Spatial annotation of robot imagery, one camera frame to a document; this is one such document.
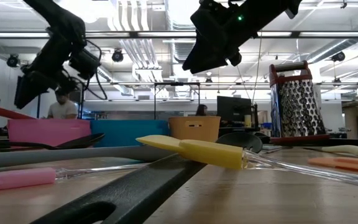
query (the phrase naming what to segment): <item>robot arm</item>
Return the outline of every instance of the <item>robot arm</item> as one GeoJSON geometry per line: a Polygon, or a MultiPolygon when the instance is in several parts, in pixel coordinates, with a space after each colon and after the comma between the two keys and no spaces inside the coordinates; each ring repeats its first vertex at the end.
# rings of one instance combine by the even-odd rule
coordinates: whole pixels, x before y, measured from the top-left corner
{"type": "Polygon", "coordinates": [[[196,44],[183,63],[184,70],[198,73],[241,62],[239,47],[282,12],[290,19],[298,14],[302,0],[247,0],[240,6],[229,0],[224,7],[213,0],[200,0],[190,17],[196,27],[196,44]]]}
{"type": "Polygon", "coordinates": [[[49,88],[60,88],[67,93],[77,88],[77,82],[63,73],[63,63],[67,60],[85,80],[89,80],[100,65],[100,58],[84,49],[85,23],[79,17],[52,0],[24,2],[47,20],[50,38],[34,61],[21,68],[24,76],[17,86],[14,102],[19,109],[49,88]]]}

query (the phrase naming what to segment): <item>blue container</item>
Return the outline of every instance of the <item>blue container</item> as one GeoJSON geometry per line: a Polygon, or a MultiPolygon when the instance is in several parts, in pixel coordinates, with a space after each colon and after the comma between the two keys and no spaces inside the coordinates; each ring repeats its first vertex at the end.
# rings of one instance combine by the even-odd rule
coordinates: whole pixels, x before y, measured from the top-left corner
{"type": "Polygon", "coordinates": [[[271,122],[265,122],[262,124],[262,127],[265,129],[271,129],[272,128],[272,123],[271,122]]]}
{"type": "Polygon", "coordinates": [[[169,135],[167,121],[159,120],[98,120],[91,121],[93,134],[104,133],[95,147],[140,146],[136,138],[151,134],[169,135]]]}

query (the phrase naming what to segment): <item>man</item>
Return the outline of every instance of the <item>man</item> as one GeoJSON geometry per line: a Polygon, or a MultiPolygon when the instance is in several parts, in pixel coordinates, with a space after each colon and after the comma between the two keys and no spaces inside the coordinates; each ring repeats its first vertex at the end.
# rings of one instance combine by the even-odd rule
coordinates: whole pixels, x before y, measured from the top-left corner
{"type": "Polygon", "coordinates": [[[68,99],[68,93],[55,92],[57,102],[50,105],[48,119],[77,119],[77,107],[68,99]]]}

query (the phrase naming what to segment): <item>pink bin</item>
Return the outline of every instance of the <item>pink bin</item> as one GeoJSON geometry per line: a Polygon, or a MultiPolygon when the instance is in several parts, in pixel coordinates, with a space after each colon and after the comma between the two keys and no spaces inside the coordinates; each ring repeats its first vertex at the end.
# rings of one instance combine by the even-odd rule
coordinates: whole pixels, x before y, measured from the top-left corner
{"type": "Polygon", "coordinates": [[[57,146],[91,134],[89,121],[79,119],[10,119],[9,141],[57,146]]]}

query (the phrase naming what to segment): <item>table surface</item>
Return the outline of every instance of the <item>table surface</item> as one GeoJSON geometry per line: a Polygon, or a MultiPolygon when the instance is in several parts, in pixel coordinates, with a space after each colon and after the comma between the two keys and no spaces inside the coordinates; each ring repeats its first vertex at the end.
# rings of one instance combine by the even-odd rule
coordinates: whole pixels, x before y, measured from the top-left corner
{"type": "MultiPolygon", "coordinates": [[[[282,149],[268,154],[306,165],[332,154],[282,149]]],[[[32,166],[81,169],[117,165],[117,159],[77,159],[32,166]]],[[[0,191],[0,224],[29,223],[77,197],[127,174],[110,172],[0,191]]],[[[145,222],[151,223],[358,223],[358,187],[274,170],[229,170],[206,166],[145,222]]]]}

